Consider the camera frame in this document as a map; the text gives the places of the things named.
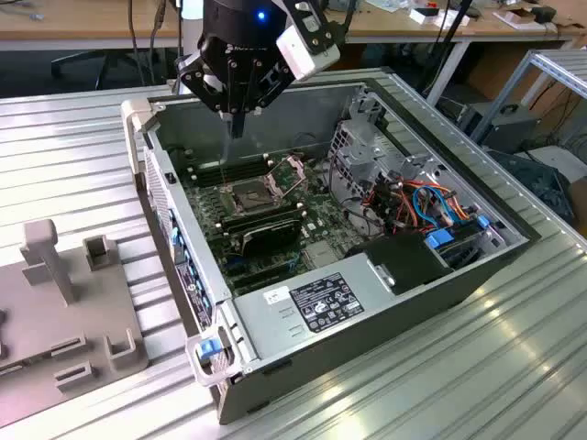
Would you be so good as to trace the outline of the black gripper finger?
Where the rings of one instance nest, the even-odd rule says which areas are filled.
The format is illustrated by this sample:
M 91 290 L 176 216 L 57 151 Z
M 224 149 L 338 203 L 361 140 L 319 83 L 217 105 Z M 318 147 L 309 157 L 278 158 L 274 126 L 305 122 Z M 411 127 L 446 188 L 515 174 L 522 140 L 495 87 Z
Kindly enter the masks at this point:
M 184 55 L 176 61 L 178 81 L 213 113 L 219 115 L 227 126 L 230 138 L 238 137 L 238 109 L 229 107 L 227 87 L 205 63 L 200 52 Z
M 284 60 L 273 65 L 254 60 L 249 81 L 244 89 L 243 104 L 237 113 L 237 137 L 243 136 L 245 119 L 248 113 L 271 104 L 294 80 L 289 66 Z

